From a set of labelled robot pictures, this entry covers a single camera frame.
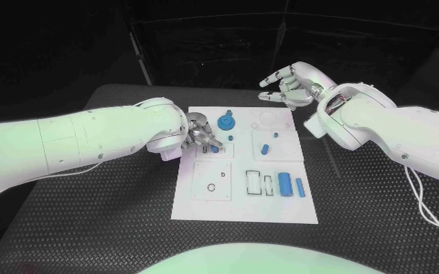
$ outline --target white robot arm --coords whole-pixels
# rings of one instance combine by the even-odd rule
[[[143,146],[163,160],[192,144],[222,143],[206,117],[185,114],[153,98],[134,106],[92,109],[61,117],[0,124],[0,193],[10,187],[136,153]]]
[[[295,110],[319,102],[305,127],[316,138],[326,133],[348,150],[377,143],[397,163],[439,179],[439,113],[423,107],[397,108],[370,85],[336,83],[308,63],[296,62],[274,72],[260,86],[280,81],[280,93],[258,98],[283,101]]]

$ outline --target white board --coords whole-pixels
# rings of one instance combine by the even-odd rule
[[[217,120],[228,109],[235,127],[222,131]],[[201,145],[183,151],[170,218],[318,224],[290,110],[189,107],[189,112],[208,117],[215,138],[225,148],[214,153],[211,147],[204,149]],[[269,145],[266,155],[261,154],[264,144]],[[280,196],[279,173],[290,174],[290,197]],[[299,196],[296,178],[302,180],[305,197]]]

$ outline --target black background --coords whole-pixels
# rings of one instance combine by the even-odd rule
[[[258,89],[302,60],[399,105],[439,107],[439,0],[1,2],[0,122],[79,111],[103,84],[146,84],[130,31],[156,85]],[[0,195],[0,229],[32,186]]]

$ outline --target table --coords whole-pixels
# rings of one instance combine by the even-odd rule
[[[258,91],[105,85],[87,109],[163,96],[188,106],[282,107]],[[318,225],[172,221],[179,160],[146,149],[94,171],[38,182],[0,241],[0,273],[136,273],[169,256],[230,242],[286,244],[329,253],[386,273],[438,273],[439,229],[417,212],[403,166],[367,143],[344,150],[315,139],[293,112]],[[439,213],[439,181],[420,176]]]

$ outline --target robotic hand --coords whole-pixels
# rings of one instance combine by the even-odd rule
[[[153,98],[134,106],[92,109],[61,117],[0,124],[0,193],[66,169],[124,157],[143,146],[163,160],[192,144],[222,147],[206,117],[185,115]]]
[[[260,86],[280,80],[280,93],[263,92],[261,100],[283,101],[287,107],[319,102],[305,127],[316,138],[326,133],[348,150],[367,141],[406,167],[439,179],[439,113],[423,107],[397,108],[370,85],[336,83],[308,63],[296,62],[276,71]]]

